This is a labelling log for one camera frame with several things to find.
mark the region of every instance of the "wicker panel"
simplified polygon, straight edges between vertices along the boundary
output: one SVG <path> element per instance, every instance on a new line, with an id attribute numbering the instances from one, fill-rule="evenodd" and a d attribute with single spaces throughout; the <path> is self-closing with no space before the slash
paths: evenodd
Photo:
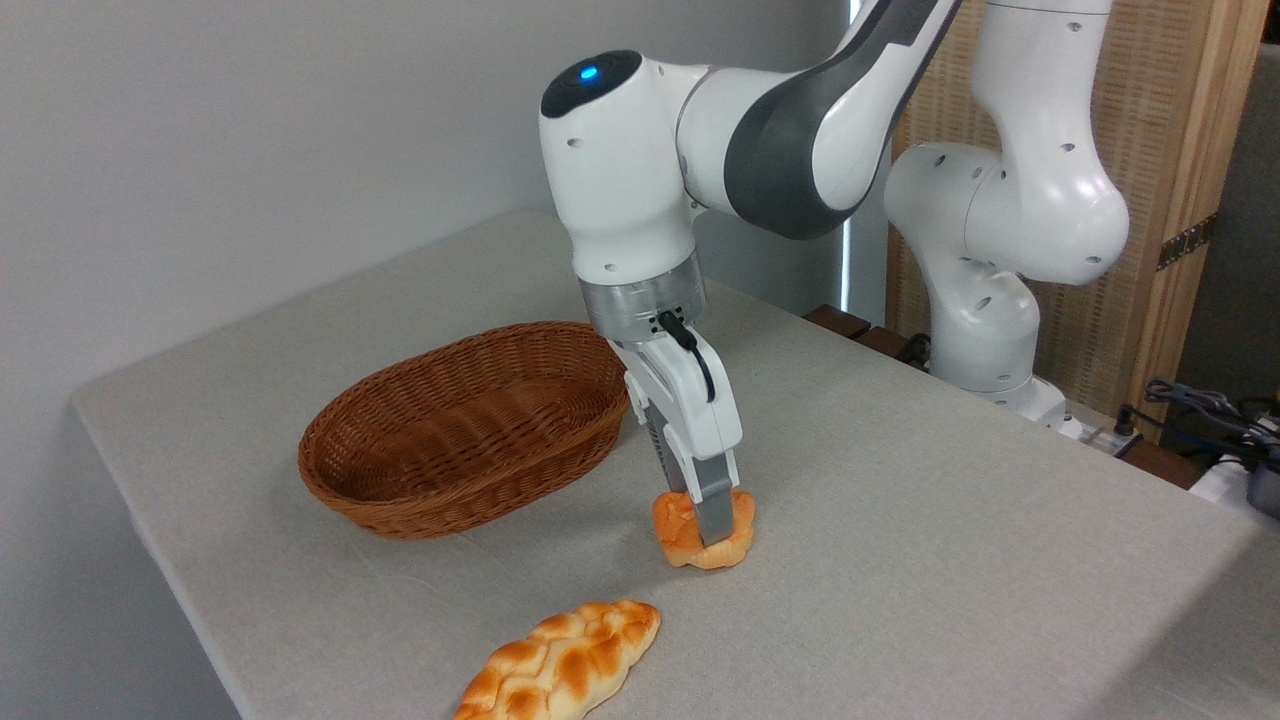
<path id="1" fill-rule="evenodd" d="M 969 94 L 984 6 L 982 0 L 963 4 L 908 106 L 900 146 L 940 140 L 998 149 L 995 124 Z M 1098 60 L 1093 129 L 1102 163 L 1129 204 L 1129 243 L 1093 284 L 1032 287 L 1043 318 L 1037 373 L 1071 400 L 1103 413 L 1114 411 L 1128 392 L 1156 258 L 1169 217 L 1179 210 L 1171 208 L 1174 186 L 1192 129 L 1188 117 L 1197 101 L 1204 102 L 1197 100 L 1197 88 L 1211 10 L 1213 4 L 1204 0 L 1115 1 Z M 1230 142 L 1225 147 L 1229 154 Z M 1222 145 L 1210 152 L 1222 152 Z M 1211 200 L 1206 205 L 1216 208 L 1216 196 Z M 893 296 L 887 322 L 902 334 L 927 331 L 928 299 L 910 250 L 895 240 L 890 256 Z"/>

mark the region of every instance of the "metal hinge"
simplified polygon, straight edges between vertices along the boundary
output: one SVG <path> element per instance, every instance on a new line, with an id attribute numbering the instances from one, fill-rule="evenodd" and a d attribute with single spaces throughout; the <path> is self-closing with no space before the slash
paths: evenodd
<path id="1" fill-rule="evenodd" d="M 1160 246 L 1160 264 L 1156 265 L 1156 270 L 1164 270 L 1194 252 L 1201 245 L 1207 243 L 1213 237 L 1213 227 L 1216 224 L 1217 213 L 1213 213 L 1196 225 L 1178 233 L 1178 237 L 1165 241 Z"/>

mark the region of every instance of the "braided bread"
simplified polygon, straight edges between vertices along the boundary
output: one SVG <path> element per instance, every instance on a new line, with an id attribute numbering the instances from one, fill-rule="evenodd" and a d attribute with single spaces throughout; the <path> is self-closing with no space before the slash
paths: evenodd
<path id="1" fill-rule="evenodd" d="M 684 492 L 664 492 L 653 502 L 653 532 L 667 562 L 680 568 L 692 565 L 703 570 L 732 568 L 746 557 L 755 537 L 755 498 L 733 488 L 733 534 L 703 547 L 698 534 L 694 501 Z"/>
<path id="2" fill-rule="evenodd" d="M 581 720 L 618 692 L 660 621 L 634 600 L 548 618 L 489 656 L 453 720 Z"/>

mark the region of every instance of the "electrical cord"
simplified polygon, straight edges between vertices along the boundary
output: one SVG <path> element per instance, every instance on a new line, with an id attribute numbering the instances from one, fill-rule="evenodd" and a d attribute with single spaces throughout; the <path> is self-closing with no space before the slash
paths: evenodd
<path id="1" fill-rule="evenodd" d="M 1221 392 L 1196 389 L 1167 378 L 1156 377 L 1147 382 L 1146 400 L 1153 404 L 1187 407 L 1213 425 L 1233 433 L 1262 434 L 1280 439 L 1280 434 L 1271 428 L 1247 419 Z"/>
<path id="2" fill-rule="evenodd" d="M 1117 419 L 1117 424 L 1119 423 L 1132 421 L 1132 418 L 1138 418 L 1138 419 L 1143 420 L 1144 423 L 1148 423 L 1148 424 L 1151 424 L 1151 425 L 1153 425 L 1156 428 L 1160 428 L 1160 429 L 1162 429 L 1162 430 L 1172 434 L 1174 437 L 1178 437 L 1179 439 L 1184 439 L 1187 442 L 1199 445 L 1201 447 L 1206 447 L 1206 448 L 1221 452 L 1222 455 L 1233 455 L 1235 457 L 1240 457 L 1242 460 L 1249 460 L 1249 461 L 1253 461 L 1253 462 L 1265 464 L 1265 465 L 1271 466 L 1271 468 L 1275 468 L 1277 465 L 1277 462 L 1275 461 L 1275 459 L 1272 459 L 1272 456 L 1265 448 L 1258 448 L 1258 446 L 1256 443 L 1252 443 L 1252 442 L 1240 441 L 1240 442 L 1235 443 L 1235 442 L 1216 441 L 1216 439 L 1210 439 L 1210 438 L 1194 436 L 1194 434 L 1187 433 L 1187 432 L 1184 432 L 1184 430 L 1181 430 L 1179 428 L 1175 428 L 1175 427 L 1170 425 L 1169 423 L 1162 423 L 1162 421 L 1152 418 L 1151 415 L 1147 415 L 1142 410 L 1138 410 L 1133 405 L 1128 405 L 1128 404 L 1120 406 L 1120 415 L 1121 416 Z"/>
<path id="3" fill-rule="evenodd" d="M 707 366 L 707 360 L 703 360 L 703 354 L 698 350 L 698 338 L 694 337 L 694 333 L 689 332 L 684 320 L 671 310 L 658 314 L 658 324 L 662 325 L 662 329 L 671 333 L 671 337 L 676 338 L 676 343 L 680 347 L 694 354 L 694 360 L 698 361 L 698 366 L 703 370 L 703 380 L 707 382 L 707 402 L 716 402 L 716 383 L 712 380 L 712 370 Z"/>

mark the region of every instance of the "white wall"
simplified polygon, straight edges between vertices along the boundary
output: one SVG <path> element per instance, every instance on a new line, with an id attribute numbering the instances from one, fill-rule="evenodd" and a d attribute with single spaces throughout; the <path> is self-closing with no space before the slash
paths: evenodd
<path id="1" fill-rule="evenodd" d="M 73 388 L 486 218 L 549 209 L 538 100 L 580 56 L 794 69 L 842 13 L 5 3 L 0 717 L 233 716 L 68 413 Z"/>

